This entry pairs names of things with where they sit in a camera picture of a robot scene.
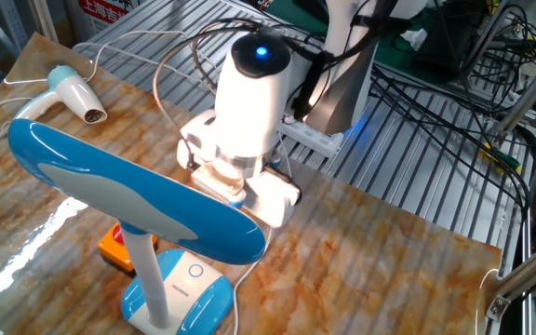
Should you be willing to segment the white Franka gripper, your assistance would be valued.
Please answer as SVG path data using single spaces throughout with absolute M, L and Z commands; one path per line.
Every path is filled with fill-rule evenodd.
M 201 192 L 243 208 L 273 228 L 282 226 L 302 197 L 301 189 L 280 170 L 283 156 L 271 144 L 265 154 L 242 163 L 220 158 L 213 134 L 215 119 L 215 112 L 207 110 L 181 128 L 178 163 L 192 172 Z

